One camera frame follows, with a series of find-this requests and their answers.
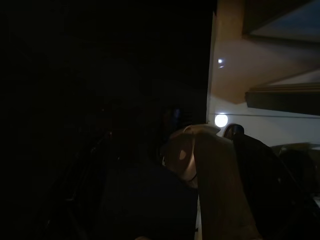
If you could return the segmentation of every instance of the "wall light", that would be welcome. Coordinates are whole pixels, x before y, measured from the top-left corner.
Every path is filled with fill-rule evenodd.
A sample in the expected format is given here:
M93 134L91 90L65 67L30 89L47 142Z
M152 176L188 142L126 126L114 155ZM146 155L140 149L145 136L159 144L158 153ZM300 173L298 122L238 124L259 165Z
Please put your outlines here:
M223 128L228 124L228 116L225 114L218 114L214 118L214 123L217 125L219 128Z

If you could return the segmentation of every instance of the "round light bulb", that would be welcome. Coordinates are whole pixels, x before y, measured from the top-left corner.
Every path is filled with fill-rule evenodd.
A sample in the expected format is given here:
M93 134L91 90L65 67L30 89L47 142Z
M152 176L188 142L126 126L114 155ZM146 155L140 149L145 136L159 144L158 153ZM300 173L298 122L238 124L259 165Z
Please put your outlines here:
M228 116L225 114L219 114L219 115L215 116L214 123L219 128L223 128L228 124Z

